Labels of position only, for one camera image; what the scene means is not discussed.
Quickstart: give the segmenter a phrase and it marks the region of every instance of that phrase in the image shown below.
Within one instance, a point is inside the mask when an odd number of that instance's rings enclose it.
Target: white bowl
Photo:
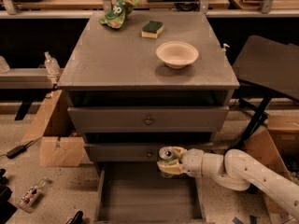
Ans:
[[[197,49],[181,41],[163,43],[157,48],[156,54],[160,60],[174,69],[181,69],[188,64],[194,63],[198,58]]]

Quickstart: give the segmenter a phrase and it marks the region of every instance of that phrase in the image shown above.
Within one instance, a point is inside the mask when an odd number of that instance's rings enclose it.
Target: concrete floor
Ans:
[[[271,103],[267,112],[270,115],[299,116],[298,107],[290,101],[284,103],[279,100]],[[18,105],[0,104],[0,154],[20,143],[35,117],[38,105],[33,105],[25,119],[20,121],[14,120],[17,109]],[[250,114],[233,105],[221,132],[215,138],[214,149],[221,152],[231,145],[248,124]],[[70,168],[41,167],[38,164],[39,146],[40,142],[36,142],[12,160],[0,158],[0,168],[7,170],[5,176],[13,191],[9,202],[16,206],[22,195],[42,177],[47,176],[52,181],[32,213],[18,209],[7,224],[65,224],[78,210],[84,213],[84,224],[93,223],[99,181],[94,167],[87,164]],[[206,222],[236,223],[233,220],[238,218],[250,224],[249,217],[254,216],[258,224],[271,223],[260,192],[248,194],[229,190],[207,177],[202,178],[201,183],[201,205],[205,210]]]

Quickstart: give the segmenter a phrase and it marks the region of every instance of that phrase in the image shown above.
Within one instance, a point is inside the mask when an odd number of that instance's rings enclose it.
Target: cabinet top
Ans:
[[[133,11],[119,30],[100,24],[104,13],[88,21],[58,83],[65,90],[219,89],[238,87],[206,16],[199,12]],[[161,21],[157,39],[141,37],[148,21]],[[197,48],[197,61],[183,69],[167,67],[156,49],[168,41]]]

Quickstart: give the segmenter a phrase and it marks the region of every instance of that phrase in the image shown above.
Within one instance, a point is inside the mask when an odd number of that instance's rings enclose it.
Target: plastic bottle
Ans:
[[[49,55],[49,53],[45,52],[45,66],[49,73],[49,75],[57,76],[59,74],[60,66],[57,63],[57,60]]]
[[[19,203],[19,208],[31,212],[33,209],[31,205],[36,201],[40,194],[44,193],[45,185],[49,183],[50,180],[47,177],[42,178],[38,183],[34,184],[25,195],[22,196]]]
[[[0,56],[0,73],[5,73],[10,70],[10,67],[3,56]]]

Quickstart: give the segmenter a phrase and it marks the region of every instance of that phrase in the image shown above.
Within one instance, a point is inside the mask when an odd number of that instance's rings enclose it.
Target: crumpled snack bag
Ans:
[[[121,28],[138,3],[138,0],[118,0],[113,9],[100,18],[100,23],[115,29]]]

